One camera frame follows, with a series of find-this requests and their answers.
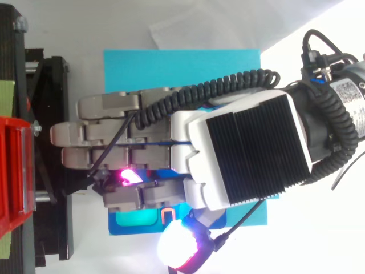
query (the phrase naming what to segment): cable connector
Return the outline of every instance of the cable connector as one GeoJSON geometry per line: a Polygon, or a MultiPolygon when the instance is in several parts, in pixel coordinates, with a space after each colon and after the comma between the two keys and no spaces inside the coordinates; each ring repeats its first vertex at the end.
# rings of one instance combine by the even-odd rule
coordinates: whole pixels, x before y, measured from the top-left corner
{"type": "Polygon", "coordinates": [[[302,56],[303,62],[303,78],[312,78],[314,75],[314,71],[317,69],[317,62],[316,58],[319,57],[321,54],[318,50],[310,50],[307,53],[304,52],[302,56]]]}
{"type": "Polygon", "coordinates": [[[226,243],[229,236],[223,233],[214,239],[214,251],[217,252],[226,243]]]}

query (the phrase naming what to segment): orange marking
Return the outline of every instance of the orange marking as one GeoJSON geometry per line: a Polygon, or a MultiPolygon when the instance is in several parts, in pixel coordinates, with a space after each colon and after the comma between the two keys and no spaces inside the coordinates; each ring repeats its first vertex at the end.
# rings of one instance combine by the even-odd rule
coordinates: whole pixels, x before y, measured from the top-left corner
{"type": "Polygon", "coordinates": [[[163,209],[161,209],[161,221],[162,221],[162,224],[165,224],[165,213],[166,212],[171,212],[171,214],[172,214],[172,220],[176,220],[175,209],[173,209],[172,207],[164,207],[163,209]]]}

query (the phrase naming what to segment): green tape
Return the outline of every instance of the green tape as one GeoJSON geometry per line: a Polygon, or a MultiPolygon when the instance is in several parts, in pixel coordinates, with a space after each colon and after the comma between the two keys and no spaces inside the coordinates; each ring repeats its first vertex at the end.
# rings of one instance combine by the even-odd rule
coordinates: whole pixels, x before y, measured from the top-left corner
{"type": "MultiPolygon", "coordinates": [[[[0,81],[0,116],[11,117],[13,113],[14,81],[0,81]]],[[[0,259],[9,259],[11,232],[0,239],[0,259]]]]}
{"type": "Polygon", "coordinates": [[[0,116],[11,117],[13,113],[14,81],[0,81],[0,116]]]}
{"type": "Polygon", "coordinates": [[[0,239],[0,259],[9,259],[11,246],[11,232],[0,239]]]}

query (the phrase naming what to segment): led light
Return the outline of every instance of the led light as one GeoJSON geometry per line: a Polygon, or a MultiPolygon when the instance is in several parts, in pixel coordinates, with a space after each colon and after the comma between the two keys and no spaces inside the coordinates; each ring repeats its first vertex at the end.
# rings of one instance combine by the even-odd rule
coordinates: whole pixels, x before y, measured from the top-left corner
{"type": "Polygon", "coordinates": [[[122,181],[123,186],[130,186],[131,184],[141,183],[143,180],[138,176],[133,170],[127,169],[122,170],[120,177],[124,180],[122,181]]]}
{"type": "Polygon", "coordinates": [[[189,261],[197,251],[193,233],[183,226],[181,220],[172,221],[166,227],[157,246],[160,260],[175,269],[189,261]]]}

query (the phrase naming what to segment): white label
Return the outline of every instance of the white label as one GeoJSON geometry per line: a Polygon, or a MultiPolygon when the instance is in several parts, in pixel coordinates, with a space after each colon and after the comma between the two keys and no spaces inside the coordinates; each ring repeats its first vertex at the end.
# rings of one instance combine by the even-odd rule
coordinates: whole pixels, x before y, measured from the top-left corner
{"type": "Polygon", "coordinates": [[[365,136],[365,100],[357,85],[350,79],[342,79],[330,86],[336,91],[352,117],[359,138],[365,136]]]}

